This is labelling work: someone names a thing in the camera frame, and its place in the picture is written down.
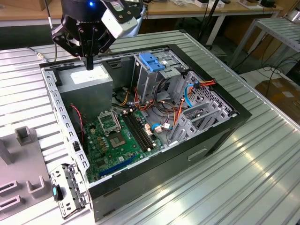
white label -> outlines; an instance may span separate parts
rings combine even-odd
[[[95,67],[93,70],[78,71],[71,74],[74,84],[94,81],[98,79],[108,78],[108,74],[101,67]]]
[[[282,84],[280,82],[272,82],[272,84],[277,88],[282,88]]]
[[[294,95],[291,93],[291,92],[289,92],[289,91],[283,91],[282,92],[287,98],[292,98],[292,97],[294,97]]]

blue latch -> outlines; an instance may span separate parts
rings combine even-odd
[[[156,72],[159,70],[164,70],[165,66],[161,65],[156,57],[154,57],[151,53],[143,53],[140,54],[140,59],[146,66],[150,69],[151,72]]]

aluminum workbench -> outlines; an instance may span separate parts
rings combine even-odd
[[[248,53],[251,53],[259,45],[266,34],[270,34],[286,45],[280,53],[280,57],[277,59],[275,64],[280,62],[289,48],[292,48],[296,52],[300,52],[300,24],[295,24],[285,18],[255,19],[251,23],[243,39],[240,41],[238,47],[233,53],[229,64],[231,68],[234,66],[238,56],[240,55],[240,52],[243,50],[256,27],[260,28],[262,31],[252,44]]]
[[[98,224],[291,224],[300,218],[299,125],[187,33],[170,31],[117,40],[113,52],[177,44],[251,113],[214,154],[149,191]],[[53,60],[52,45],[34,47]],[[70,59],[58,48],[58,60]],[[29,49],[0,52],[0,135],[35,128],[48,170],[68,163],[59,127]],[[63,221],[53,198],[2,221],[3,224],[93,224],[88,209]]]

red wire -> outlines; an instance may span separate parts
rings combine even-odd
[[[82,144],[83,144],[83,120],[81,119],[81,113],[79,112],[79,110],[74,106],[71,105],[72,108],[74,108],[79,116],[80,119],[80,126],[81,126],[81,138],[82,138]]]

green circuit board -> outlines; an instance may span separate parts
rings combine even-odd
[[[140,111],[133,112],[133,115],[139,123],[147,123]],[[111,118],[108,117],[108,120],[107,123],[111,124]],[[155,147],[151,151],[142,151],[121,115],[117,115],[117,120],[121,130],[118,133],[112,132],[109,136],[105,136],[99,120],[84,126],[88,138],[87,158],[90,167],[87,170],[87,176],[90,183],[99,180],[102,177],[100,173],[103,171],[108,171],[116,166],[119,166],[117,169],[119,170],[128,165],[122,166],[122,163],[130,161],[132,164],[164,148],[161,141],[155,136],[155,140],[149,137]]]

